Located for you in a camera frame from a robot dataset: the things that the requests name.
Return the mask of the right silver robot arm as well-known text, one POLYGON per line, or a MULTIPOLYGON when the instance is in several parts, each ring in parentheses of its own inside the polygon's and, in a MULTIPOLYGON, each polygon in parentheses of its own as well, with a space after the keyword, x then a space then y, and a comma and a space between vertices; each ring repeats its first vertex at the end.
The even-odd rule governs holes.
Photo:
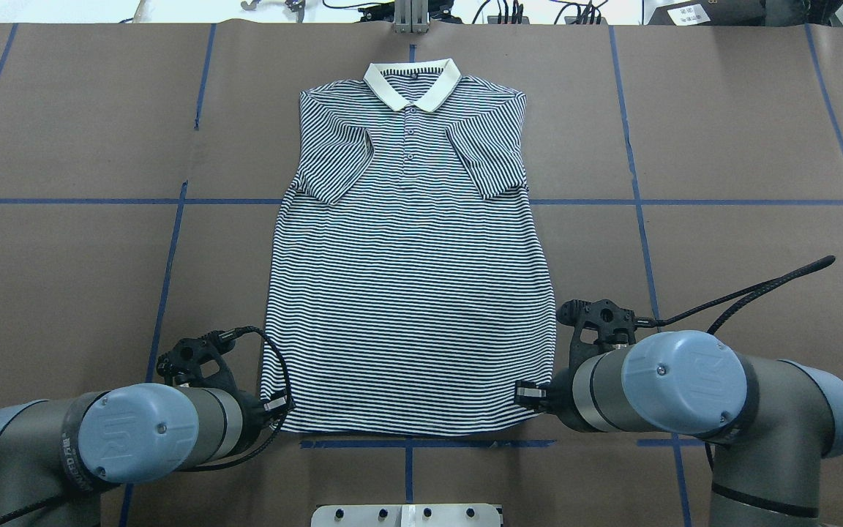
POLYGON ((580 343, 549 383, 518 381, 513 400, 579 433, 711 446, 711 526, 819 526, 822 462, 843 455, 843 380, 695 330, 580 343))

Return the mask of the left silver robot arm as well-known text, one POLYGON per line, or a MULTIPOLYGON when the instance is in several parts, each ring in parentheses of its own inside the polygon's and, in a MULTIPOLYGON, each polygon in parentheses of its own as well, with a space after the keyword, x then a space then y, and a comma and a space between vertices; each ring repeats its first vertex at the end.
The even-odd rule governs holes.
POLYGON ((245 463, 293 407, 288 388, 142 383, 0 409, 0 526, 98 526, 104 493, 245 463))

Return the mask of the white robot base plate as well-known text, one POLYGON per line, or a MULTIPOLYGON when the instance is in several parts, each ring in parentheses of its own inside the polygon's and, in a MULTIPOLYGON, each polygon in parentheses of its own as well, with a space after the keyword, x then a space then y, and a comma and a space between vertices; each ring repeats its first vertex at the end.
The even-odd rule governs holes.
POLYGON ((504 526, 501 506, 486 503, 335 504, 318 507, 311 526, 504 526))

